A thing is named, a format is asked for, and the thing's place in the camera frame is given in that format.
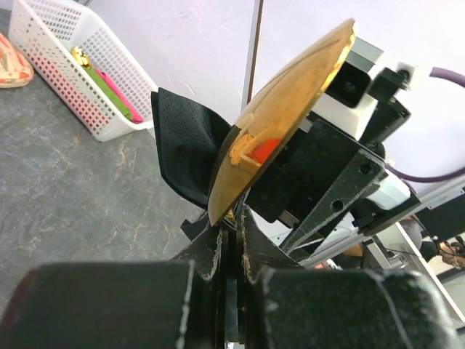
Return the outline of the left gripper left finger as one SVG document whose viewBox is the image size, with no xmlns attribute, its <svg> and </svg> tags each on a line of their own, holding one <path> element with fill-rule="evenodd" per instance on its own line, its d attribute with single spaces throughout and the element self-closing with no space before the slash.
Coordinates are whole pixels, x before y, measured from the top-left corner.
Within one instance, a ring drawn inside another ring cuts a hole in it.
<svg viewBox="0 0 465 349">
<path fill-rule="evenodd" d="M 28 271 L 1 318 L 3 348 L 220 348 L 222 232 L 167 261 L 60 262 Z"/>
</svg>

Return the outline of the gold spoon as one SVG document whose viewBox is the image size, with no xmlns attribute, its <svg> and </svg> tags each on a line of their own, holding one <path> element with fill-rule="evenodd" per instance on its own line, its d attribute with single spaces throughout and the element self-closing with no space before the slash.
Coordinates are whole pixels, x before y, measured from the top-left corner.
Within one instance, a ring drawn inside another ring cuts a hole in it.
<svg viewBox="0 0 465 349">
<path fill-rule="evenodd" d="M 216 225 L 256 182 L 340 71 L 356 39 L 349 18 L 281 68 L 243 109 L 223 142 L 208 199 Z"/>
</svg>

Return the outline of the black paper napkin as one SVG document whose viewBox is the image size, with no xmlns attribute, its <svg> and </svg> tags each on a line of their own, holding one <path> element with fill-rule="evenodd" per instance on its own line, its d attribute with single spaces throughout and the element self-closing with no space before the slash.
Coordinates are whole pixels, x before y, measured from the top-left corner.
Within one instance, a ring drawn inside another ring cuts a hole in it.
<svg viewBox="0 0 465 349">
<path fill-rule="evenodd" d="M 195 222 L 181 224 L 192 241 L 207 225 L 210 179 L 231 126 L 215 111 L 163 88 L 150 100 L 161 176 L 176 194 L 203 210 Z"/>
</svg>

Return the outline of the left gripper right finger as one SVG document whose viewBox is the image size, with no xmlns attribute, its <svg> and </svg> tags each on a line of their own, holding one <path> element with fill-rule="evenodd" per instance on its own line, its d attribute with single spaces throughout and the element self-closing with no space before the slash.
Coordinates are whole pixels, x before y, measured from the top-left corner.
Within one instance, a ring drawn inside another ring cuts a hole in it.
<svg viewBox="0 0 465 349">
<path fill-rule="evenodd" d="M 243 242 L 247 348 L 459 348 L 437 287 L 402 270 L 307 270 L 260 231 L 248 207 Z"/>
</svg>

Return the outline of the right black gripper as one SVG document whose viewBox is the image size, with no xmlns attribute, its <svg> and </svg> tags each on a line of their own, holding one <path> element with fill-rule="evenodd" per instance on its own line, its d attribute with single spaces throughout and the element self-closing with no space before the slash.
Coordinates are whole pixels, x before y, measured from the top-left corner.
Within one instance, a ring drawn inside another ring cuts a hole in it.
<svg viewBox="0 0 465 349">
<path fill-rule="evenodd" d="M 341 214 L 365 226 L 382 210 L 368 195 L 385 174 L 381 143 L 364 146 L 318 119 L 308 132 L 297 130 L 252 186 L 246 203 L 267 222 L 295 228 L 280 245 L 290 254 Z"/>
</svg>

